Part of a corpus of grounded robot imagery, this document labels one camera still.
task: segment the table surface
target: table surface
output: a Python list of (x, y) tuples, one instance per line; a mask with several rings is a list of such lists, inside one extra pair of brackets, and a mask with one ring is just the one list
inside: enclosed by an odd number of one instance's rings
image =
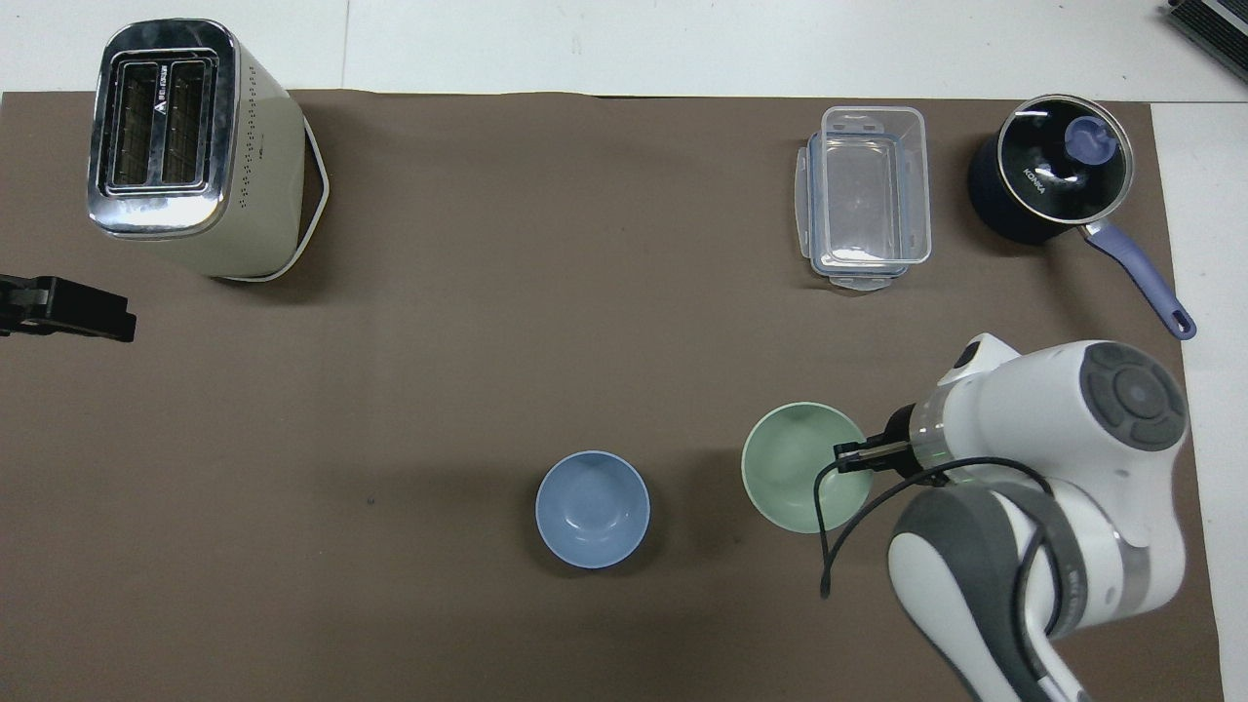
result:
[[(1248, 307), (1234, 265), (1248, 221), (1248, 85), (1166, 25), (1162, 2), (761, 1), (255, 4), (6, 0), (0, 90), (91, 90), (112, 31), (158, 16), (226, 24), (287, 87), (414, 92), (1025, 99), (1153, 104), (1227, 700), (1248, 698)], [(1234, 222), (1231, 227), (1227, 222)]]

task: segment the clear plastic container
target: clear plastic container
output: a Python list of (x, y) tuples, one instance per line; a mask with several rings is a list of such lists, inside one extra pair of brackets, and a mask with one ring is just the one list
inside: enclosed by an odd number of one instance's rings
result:
[(931, 254), (927, 139), (911, 107), (832, 107), (797, 151), (801, 254), (819, 275), (879, 290)]

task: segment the toaster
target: toaster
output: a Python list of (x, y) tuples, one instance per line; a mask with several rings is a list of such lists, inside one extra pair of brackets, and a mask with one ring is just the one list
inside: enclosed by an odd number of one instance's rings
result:
[[(321, 202), (300, 232), (305, 134)], [(303, 251), (328, 197), (300, 106), (226, 27), (129, 25), (100, 61), (87, 212), (110, 237), (208, 276), (272, 280)]]

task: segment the purple handle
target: purple handle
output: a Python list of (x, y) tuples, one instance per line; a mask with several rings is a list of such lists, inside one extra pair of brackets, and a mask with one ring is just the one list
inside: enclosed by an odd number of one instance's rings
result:
[(1109, 220), (1085, 225), (1082, 230), (1088, 244), (1126, 269), (1131, 280), (1136, 281), (1136, 287), (1144, 294), (1144, 299), (1176, 339), (1186, 341), (1196, 336), (1196, 322), (1192, 316), (1179, 304), (1174, 291), (1157, 272), (1153, 262), (1129, 236), (1109, 224)]

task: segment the purple knob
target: purple knob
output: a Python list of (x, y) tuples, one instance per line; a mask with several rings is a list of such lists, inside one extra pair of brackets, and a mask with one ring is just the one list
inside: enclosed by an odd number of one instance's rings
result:
[(1118, 140), (1101, 117), (1083, 116), (1066, 126), (1066, 155), (1087, 166), (1099, 166), (1118, 152)]

